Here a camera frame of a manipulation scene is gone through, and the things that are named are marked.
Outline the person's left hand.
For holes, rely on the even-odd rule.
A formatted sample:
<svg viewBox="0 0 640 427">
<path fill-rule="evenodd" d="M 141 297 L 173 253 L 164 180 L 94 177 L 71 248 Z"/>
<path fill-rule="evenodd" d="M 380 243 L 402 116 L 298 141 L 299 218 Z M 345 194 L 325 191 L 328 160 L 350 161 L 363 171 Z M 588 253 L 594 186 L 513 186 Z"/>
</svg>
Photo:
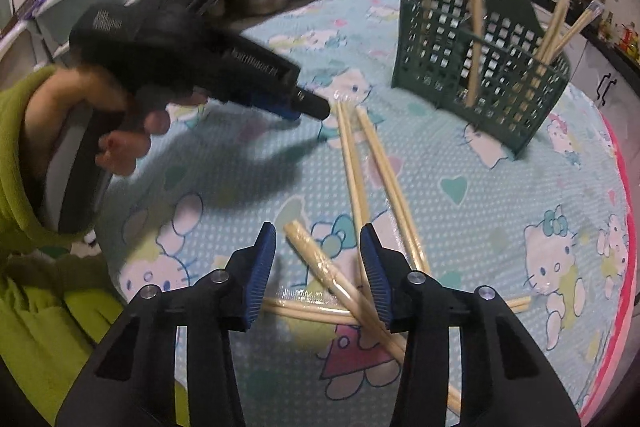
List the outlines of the person's left hand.
<svg viewBox="0 0 640 427">
<path fill-rule="evenodd" d="M 102 112 L 137 110 L 134 101 L 105 70 L 92 66 L 55 69 L 30 97 L 23 119 L 22 147 L 29 173 L 35 179 L 46 176 L 67 115 L 82 102 Z M 167 110 L 153 110 L 140 127 L 100 136 L 94 162 L 116 176 L 130 176 L 137 160 L 149 153 L 152 136 L 165 134 L 169 126 Z"/>
</svg>

